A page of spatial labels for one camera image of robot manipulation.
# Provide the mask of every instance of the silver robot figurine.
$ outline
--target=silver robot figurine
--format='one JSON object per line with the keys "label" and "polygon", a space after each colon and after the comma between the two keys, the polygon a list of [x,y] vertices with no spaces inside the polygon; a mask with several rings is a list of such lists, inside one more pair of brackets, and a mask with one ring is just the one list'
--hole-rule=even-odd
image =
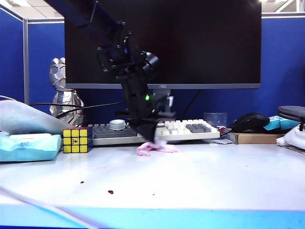
{"label": "silver robot figurine", "polygon": [[[56,95],[53,99],[55,104],[72,104],[84,106],[84,102],[78,96],[75,89],[66,88],[66,64],[65,58],[54,58],[50,64],[49,81],[51,85],[56,89]],[[70,106],[50,106],[50,113],[56,117],[63,112],[75,109]],[[61,120],[70,123],[73,126],[81,126],[83,123],[83,111],[73,111],[60,117]]]}

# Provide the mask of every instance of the ceiling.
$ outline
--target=ceiling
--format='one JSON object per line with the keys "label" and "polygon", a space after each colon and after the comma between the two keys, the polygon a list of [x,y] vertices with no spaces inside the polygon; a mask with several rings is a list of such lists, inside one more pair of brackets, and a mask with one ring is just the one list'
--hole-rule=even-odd
{"label": "ceiling", "polygon": [[[262,12],[295,12],[304,0],[260,0]],[[0,0],[0,4],[26,19],[62,18],[44,0]]]}
{"label": "ceiling", "polygon": [[0,0],[0,4],[26,19],[62,18],[44,0]]}

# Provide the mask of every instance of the monitor stand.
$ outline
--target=monitor stand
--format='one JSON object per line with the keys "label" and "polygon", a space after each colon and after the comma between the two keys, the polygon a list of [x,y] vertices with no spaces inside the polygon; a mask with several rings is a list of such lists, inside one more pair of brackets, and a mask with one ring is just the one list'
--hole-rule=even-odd
{"label": "monitor stand", "polygon": [[171,112],[173,96],[170,89],[153,89],[152,94],[154,101],[160,100],[157,104],[158,109],[161,110],[164,107],[165,112]]}

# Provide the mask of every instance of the black robotic arm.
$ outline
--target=black robotic arm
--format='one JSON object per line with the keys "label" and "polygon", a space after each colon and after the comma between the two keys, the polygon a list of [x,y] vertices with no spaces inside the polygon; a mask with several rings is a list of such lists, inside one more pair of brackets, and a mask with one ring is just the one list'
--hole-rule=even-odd
{"label": "black robotic arm", "polygon": [[149,95],[147,82],[158,69],[158,58],[141,51],[125,22],[115,22],[98,0],[45,1],[95,42],[103,70],[115,71],[122,85],[130,126],[153,142],[158,119],[174,115],[158,111]]}

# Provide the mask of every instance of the mechanical keyboard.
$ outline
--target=mechanical keyboard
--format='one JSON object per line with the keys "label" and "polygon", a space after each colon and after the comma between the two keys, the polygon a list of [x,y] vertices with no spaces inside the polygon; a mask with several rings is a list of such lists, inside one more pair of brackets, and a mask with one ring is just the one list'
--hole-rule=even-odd
{"label": "mechanical keyboard", "polygon": [[[111,124],[95,124],[93,127],[93,145],[118,145],[146,142],[129,124],[123,124],[122,129],[113,130]],[[220,132],[203,119],[163,121],[158,123],[156,136],[164,141],[183,141],[195,139],[219,138]]]}

